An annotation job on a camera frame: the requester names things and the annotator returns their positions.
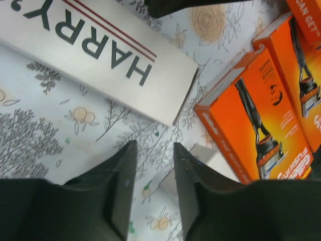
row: razor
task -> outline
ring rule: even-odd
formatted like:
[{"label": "razor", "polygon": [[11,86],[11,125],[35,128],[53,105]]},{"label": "razor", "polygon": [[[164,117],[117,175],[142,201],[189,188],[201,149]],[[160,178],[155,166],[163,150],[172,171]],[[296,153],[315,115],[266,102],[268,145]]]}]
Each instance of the razor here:
[{"label": "razor", "polygon": [[284,159],[282,142],[278,143],[262,123],[261,116],[250,96],[243,78],[235,86],[243,103],[243,107],[250,119],[256,135],[256,164],[260,179],[269,179],[271,170]]},{"label": "razor", "polygon": [[315,83],[314,77],[306,64],[304,51],[297,33],[295,19],[292,18],[289,21],[289,24],[292,43],[300,70],[299,87],[302,116],[307,118],[309,111],[320,103],[320,86]]}]

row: red stripe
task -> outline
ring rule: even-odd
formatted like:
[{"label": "red stripe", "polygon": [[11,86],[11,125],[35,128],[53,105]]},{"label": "red stripe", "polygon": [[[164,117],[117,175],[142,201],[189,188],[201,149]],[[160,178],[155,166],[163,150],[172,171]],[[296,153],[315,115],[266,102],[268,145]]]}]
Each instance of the red stripe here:
[{"label": "red stripe", "polygon": [[78,1],[78,0],[73,0],[74,2],[78,3],[80,6],[82,6],[83,8],[85,8],[86,10],[88,10],[89,12],[91,12],[93,15],[97,16],[98,18],[100,18],[101,20],[103,20],[105,23],[107,23],[108,25],[112,26],[114,29],[116,29],[117,31],[119,31],[120,33],[122,33],[123,35],[125,35],[126,37],[128,37],[130,40],[132,40],[134,43],[138,44],[139,46],[141,46],[143,49],[145,49],[146,51],[148,51],[150,54],[152,54],[153,56],[157,57],[157,55],[155,53],[153,53],[151,50],[149,50],[147,47],[145,47],[144,45],[140,44],[139,42],[137,42],[137,40],[133,39],[131,36],[129,36],[127,33],[123,32],[122,30],[120,30],[118,27],[116,27],[114,24],[110,23],[109,21],[107,21],[106,19],[104,19],[101,15],[99,15],[98,13],[94,12],[92,9],[90,9],[89,7],[87,7],[86,5],[84,5],[82,2]]},{"label": "red stripe", "polygon": [[80,10],[78,7],[76,7],[75,5],[73,5],[72,3],[68,2],[67,0],[62,0],[64,1],[66,4],[68,4],[69,6],[71,6],[72,8],[74,8],[75,10],[77,10],[78,12],[82,13],[84,16],[86,16],[87,18],[89,18],[90,20],[94,21],[96,24],[98,24],[100,27],[104,28],[105,30],[107,30],[108,32],[110,32],[111,34],[113,34],[114,36],[118,37],[119,39],[121,39],[123,42],[125,42],[126,44],[128,44],[129,46],[131,46],[133,49],[135,49],[136,51],[138,51],[139,53],[141,53],[143,56],[145,56],[147,59],[151,60],[153,63],[155,62],[154,59],[152,59],[151,57],[149,57],[147,54],[145,54],[144,52],[142,52],[141,50],[139,50],[138,48],[136,48],[135,46],[133,46],[131,43],[127,42],[126,40],[124,40],[122,37],[120,37],[119,35],[117,35],[115,32],[111,31],[109,28],[105,27],[104,25],[102,25],[101,23],[99,23],[97,20],[93,19],[91,16],[89,16],[88,14],[86,14],[85,12],[83,12],[82,10]]}]

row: floral tablecloth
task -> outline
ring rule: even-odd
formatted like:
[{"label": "floral tablecloth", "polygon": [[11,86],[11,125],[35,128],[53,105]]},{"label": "floral tablecloth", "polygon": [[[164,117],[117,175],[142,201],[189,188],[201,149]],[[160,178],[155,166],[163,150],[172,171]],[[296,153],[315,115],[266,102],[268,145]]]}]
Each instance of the floral tablecloth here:
[{"label": "floral tablecloth", "polygon": [[151,122],[0,45],[0,175],[63,184],[136,139],[129,240],[183,240],[178,204],[159,188],[173,168],[173,143],[216,148],[193,108],[218,72],[250,49],[250,40],[279,15],[283,3],[253,0],[198,7],[156,20],[142,0],[117,1],[199,64],[178,125]]}]

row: black object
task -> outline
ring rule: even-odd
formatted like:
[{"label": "black object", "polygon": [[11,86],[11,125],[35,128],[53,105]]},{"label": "black object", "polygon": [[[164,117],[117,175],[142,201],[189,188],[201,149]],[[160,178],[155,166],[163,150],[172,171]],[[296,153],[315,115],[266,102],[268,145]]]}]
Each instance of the black object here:
[{"label": "black object", "polygon": [[[302,116],[307,117],[309,110],[316,106],[318,101],[321,99],[320,86],[315,83],[314,77],[312,76],[312,73],[306,64],[304,51],[297,33],[295,18],[292,18],[289,21],[289,24],[291,29],[292,43],[300,70],[299,87]],[[303,70],[307,75],[305,79],[303,79]]]},{"label": "black object", "polygon": [[136,156],[131,141],[63,186],[0,180],[0,240],[126,241]]},{"label": "black object", "polygon": [[225,178],[174,144],[185,241],[319,241],[321,182]]},{"label": "black object", "polygon": [[148,6],[148,13],[153,18],[161,18],[168,14],[172,14],[179,10],[213,5],[213,4],[227,4],[233,2],[245,2],[240,0],[145,0],[144,4]]},{"label": "black object", "polygon": [[[257,152],[256,164],[259,172],[259,177],[261,179],[269,179],[269,173],[284,156],[282,150],[282,142],[278,143],[270,132],[266,129],[262,123],[261,116],[246,89],[244,80],[241,78],[236,83],[235,86],[239,91],[239,96],[241,98],[243,107],[250,119],[255,135],[255,147]],[[265,135],[264,138],[260,140],[259,130]]]}]

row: plant pattern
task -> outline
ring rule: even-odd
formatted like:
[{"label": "plant pattern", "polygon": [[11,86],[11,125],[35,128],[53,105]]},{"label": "plant pattern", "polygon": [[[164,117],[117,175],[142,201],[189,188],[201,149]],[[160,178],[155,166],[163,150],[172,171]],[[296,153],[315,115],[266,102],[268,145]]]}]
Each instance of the plant pattern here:
[{"label": "plant pattern", "polygon": [[[205,83],[215,77],[217,70],[230,64],[239,46],[245,44],[244,40],[251,39],[254,32],[257,34],[266,27],[272,19],[270,15],[276,17],[281,1],[254,0],[215,8],[211,6],[198,9],[198,12],[185,9],[160,19],[150,17],[143,0],[116,1],[199,63],[200,73],[179,124],[164,127],[113,101],[97,101],[101,97],[91,98],[94,92],[89,93],[87,87],[71,83],[71,80],[38,62],[3,52],[0,46],[0,175],[3,178],[51,178],[61,173],[66,175],[69,170],[79,168],[80,164],[86,171],[88,160],[68,155],[70,151],[84,149],[81,152],[95,159],[105,154],[106,149],[114,147],[116,151],[129,140],[137,140],[136,187],[139,188],[135,189],[132,199],[129,240],[149,240],[145,234],[152,232],[155,241],[183,241],[179,215],[175,215],[179,209],[162,195],[157,183],[159,175],[157,178],[154,176],[158,173],[166,175],[174,168],[174,142],[185,145],[192,139],[208,148],[217,148],[209,133],[197,122],[193,111],[195,103],[206,94]],[[15,66],[18,69],[22,66],[26,76],[31,74],[37,81],[26,84],[24,81],[28,78],[21,77],[21,73],[15,78],[16,73],[12,71]],[[34,95],[34,102],[30,103],[28,94],[30,90],[37,90],[39,84],[43,94]],[[72,102],[77,105],[69,107]],[[63,114],[56,107],[65,108]],[[77,138],[65,135],[71,128],[75,135],[78,133]]]},{"label": "plant pattern", "polygon": [[37,160],[62,152],[55,139],[59,129],[44,118],[34,119],[32,110],[0,113],[1,177],[43,178],[49,170]]},{"label": "plant pattern", "polygon": [[157,229],[157,230],[163,231],[167,229],[169,226],[172,226],[173,221],[180,219],[178,212],[172,213],[170,216],[168,213],[165,213],[165,212],[166,212],[166,207],[164,207],[161,210],[158,218],[154,218],[148,215],[145,216],[145,219],[148,221],[147,225],[150,226],[150,229],[152,230]]},{"label": "plant pattern", "polygon": [[35,79],[41,81],[40,86],[43,87],[43,92],[47,95],[52,88],[56,86],[56,83],[60,81],[61,75],[60,73],[38,63],[30,63],[27,64],[27,68],[38,72],[35,76]]},{"label": "plant pattern", "polygon": [[7,99],[7,94],[3,89],[0,89],[0,104],[2,106],[11,106],[20,102],[19,99]]},{"label": "plant pattern", "polygon": [[76,136],[79,134],[79,129],[84,132],[87,126],[96,127],[99,125],[99,122],[95,122],[95,114],[84,107],[77,107],[73,111],[70,110],[65,115],[65,118],[75,123],[74,130]]}]

